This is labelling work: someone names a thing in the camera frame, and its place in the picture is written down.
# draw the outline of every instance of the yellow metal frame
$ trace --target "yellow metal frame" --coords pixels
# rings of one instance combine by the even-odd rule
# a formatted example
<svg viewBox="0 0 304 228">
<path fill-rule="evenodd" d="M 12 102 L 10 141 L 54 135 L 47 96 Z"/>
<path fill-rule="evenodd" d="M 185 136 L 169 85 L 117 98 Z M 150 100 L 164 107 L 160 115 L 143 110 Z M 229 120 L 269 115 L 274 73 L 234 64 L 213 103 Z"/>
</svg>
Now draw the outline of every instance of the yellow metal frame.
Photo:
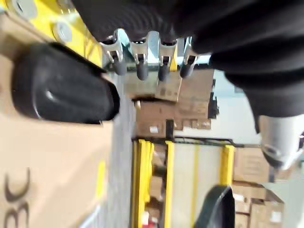
<svg viewBox="0 0 304 228">
<path fill-rule="evenodd" d="M 165 228 L 171 228 L 173 172 L 174 172 L 174 143 L 170 141 L 166 141 L 166 144 L 168 145 L 168 162 L 167 162 Z"/>
<path fill-rule="evenodd" d="M 165 228 L 171 227 L 171 207 L 173 188 L 174 143 L 167 141 L 167 188 L 165 202 Z M 132 189 L 132 228 L 142 228 L 145 204 L 150 201 L 149 189 L 152 178 L 152 158 L 154 144 L 145 140 L 134 143 L 133 189 Z"/>
<path fill-rule="evenodd" d="M 55 40 L 52 27 L 57 22 L 68 24 L 72 30 L 73 40 L 66 46 L 92 63 L 101 66 L 102 50 L 95 39 L 88 32 L 77 11 L 63 11 L 56 0 L 35 0 L 38 16 L 30 23 L 40 32 Z M 8 10 L 5 0 L 0 0 L 0 6 Z"/>
<path fill-rule="evenodd" d="M 220 184 L 232 185 L 234 146 L 226 145 L 222 151 L 220 167 Z"/>
</svg>

